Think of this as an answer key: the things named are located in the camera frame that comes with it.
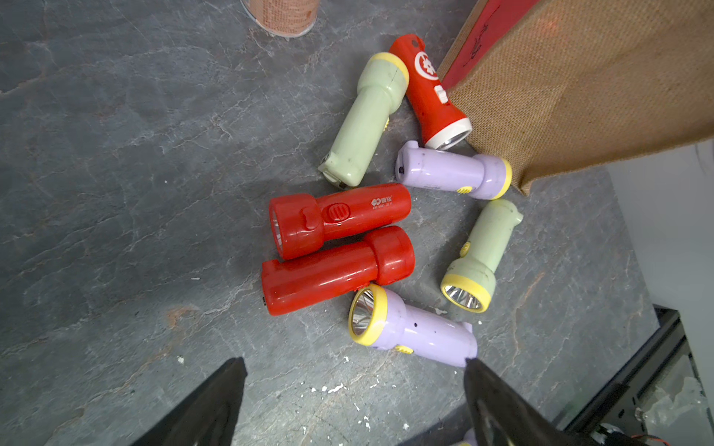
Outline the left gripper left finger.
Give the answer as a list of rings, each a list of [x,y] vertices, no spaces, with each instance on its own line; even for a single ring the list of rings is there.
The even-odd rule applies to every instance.
[[[230,358],[136,445],[230,445],[243,401],[247,368]]]

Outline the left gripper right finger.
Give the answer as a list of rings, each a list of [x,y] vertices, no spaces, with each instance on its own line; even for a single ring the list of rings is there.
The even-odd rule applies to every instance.
[[[464,390],[479,445],[578,445],[479,359],[466,360]]]

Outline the red flashlight top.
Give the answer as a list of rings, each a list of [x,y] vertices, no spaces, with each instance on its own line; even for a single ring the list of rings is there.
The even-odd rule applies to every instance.
[[[269,217],[280,258],[292,260],[319,251],[327,242],[399,222],[411,208],[407,187],[387,183],[320,198],[306,193],[273,198]]]

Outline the brown jute tote bag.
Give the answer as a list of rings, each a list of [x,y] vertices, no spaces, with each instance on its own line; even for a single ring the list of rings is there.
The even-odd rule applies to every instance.
[[[442,62],[512,185],[713,136],[710,1],[481,1]]]

